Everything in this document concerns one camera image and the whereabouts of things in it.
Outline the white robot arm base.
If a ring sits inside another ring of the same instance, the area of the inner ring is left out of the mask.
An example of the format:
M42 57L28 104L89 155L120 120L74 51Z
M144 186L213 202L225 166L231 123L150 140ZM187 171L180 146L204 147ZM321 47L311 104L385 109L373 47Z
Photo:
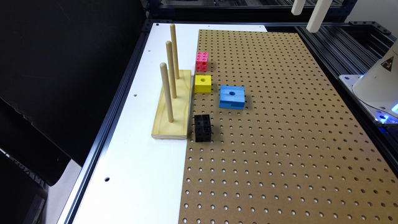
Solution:
M375 123L397 124L397 43L365 74L340 75L339 79Z

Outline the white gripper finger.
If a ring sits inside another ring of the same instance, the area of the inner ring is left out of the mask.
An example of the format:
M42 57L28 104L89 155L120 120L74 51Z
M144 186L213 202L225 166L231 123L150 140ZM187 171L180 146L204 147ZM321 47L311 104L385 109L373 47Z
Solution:
M312 15L308 21L306 29L311 32L315 33L319 30L333 0L318 0Z
M295 16L301 15L306 0L294 0L292 5L291 13Z

